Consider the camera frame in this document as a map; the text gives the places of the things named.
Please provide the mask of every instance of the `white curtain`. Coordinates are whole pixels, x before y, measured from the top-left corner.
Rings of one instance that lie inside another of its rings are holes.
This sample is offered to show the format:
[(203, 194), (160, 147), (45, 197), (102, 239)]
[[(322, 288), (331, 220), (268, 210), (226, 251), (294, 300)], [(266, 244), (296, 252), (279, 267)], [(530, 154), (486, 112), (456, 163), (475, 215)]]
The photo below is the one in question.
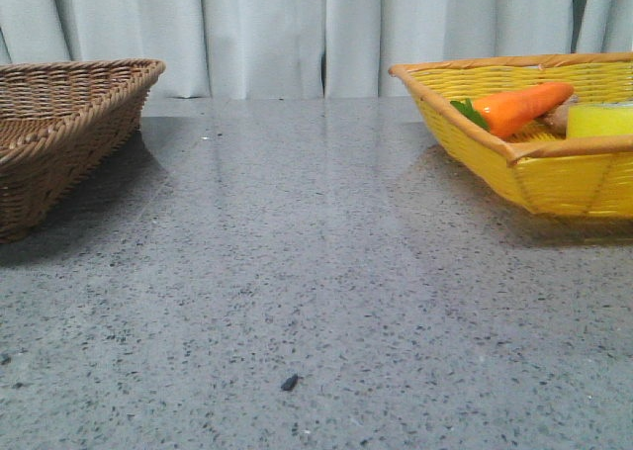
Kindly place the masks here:
[(633, 0), (0, 0), (0, 63), (154, 57), (152, 95), (404, 95), (397, 62), (633, 47)]

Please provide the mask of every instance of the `toy carrot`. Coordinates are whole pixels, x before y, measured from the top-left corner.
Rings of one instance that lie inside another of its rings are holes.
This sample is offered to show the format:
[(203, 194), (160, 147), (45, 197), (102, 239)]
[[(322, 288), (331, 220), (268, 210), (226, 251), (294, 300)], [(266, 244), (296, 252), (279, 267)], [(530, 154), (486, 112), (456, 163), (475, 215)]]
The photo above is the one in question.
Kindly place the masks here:
[(500, 138), (565, 102), (574, 93), (567, 82), (544, 82), (518, 91), (503, 91), (472, 101), (451, 101), (462, 114)]

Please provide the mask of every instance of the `yellow wicker basket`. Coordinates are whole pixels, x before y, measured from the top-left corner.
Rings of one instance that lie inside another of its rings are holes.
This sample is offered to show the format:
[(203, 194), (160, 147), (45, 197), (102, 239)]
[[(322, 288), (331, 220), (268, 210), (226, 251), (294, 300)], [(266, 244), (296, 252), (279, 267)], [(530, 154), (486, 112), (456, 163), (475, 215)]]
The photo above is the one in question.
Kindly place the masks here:
[(582, 103), (630, 100), (633, 52), (397, 64), (390, 73), (446, 151), (502, 197), (534, 214), (633, 217), (633, 126), (632, 135), (559, 138), (533, 122), (501, 140), (450, 104), (545, 81), (573, 84)]
[(137, 131), (162, 61), (0, 66), (0, 242), (31, 227)]

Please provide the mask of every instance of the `speckled stone surface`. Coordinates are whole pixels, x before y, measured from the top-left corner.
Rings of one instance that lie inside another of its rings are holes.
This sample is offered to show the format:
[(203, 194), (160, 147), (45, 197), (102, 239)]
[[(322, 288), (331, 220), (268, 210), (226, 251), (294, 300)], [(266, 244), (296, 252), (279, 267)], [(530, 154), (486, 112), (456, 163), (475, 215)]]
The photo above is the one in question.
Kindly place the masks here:
[(409, 98), (143, 114), (0, 245), (0, 448), (632, 448), (631, 223), (506, 203)]

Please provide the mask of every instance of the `toy vegetable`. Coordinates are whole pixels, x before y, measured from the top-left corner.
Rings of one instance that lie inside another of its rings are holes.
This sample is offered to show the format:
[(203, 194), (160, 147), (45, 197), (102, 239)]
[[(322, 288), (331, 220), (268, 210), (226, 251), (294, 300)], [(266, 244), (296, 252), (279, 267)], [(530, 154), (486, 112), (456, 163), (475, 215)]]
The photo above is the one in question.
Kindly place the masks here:
[(574, 94), (567, 101), (551, 111), (546, 112), (537, 120), (549, 127), (556, 135), (565, 136), (567, 134), (567, 119), (569, 117), (570, 108), (578, 104), (578, 96)]
[(567, 82), (544, 82), (518, 91), (497, 92), (476, 101), (451, 101), (451, 104), (491, 134), (508, 138), (572, 94), (574, 86)]

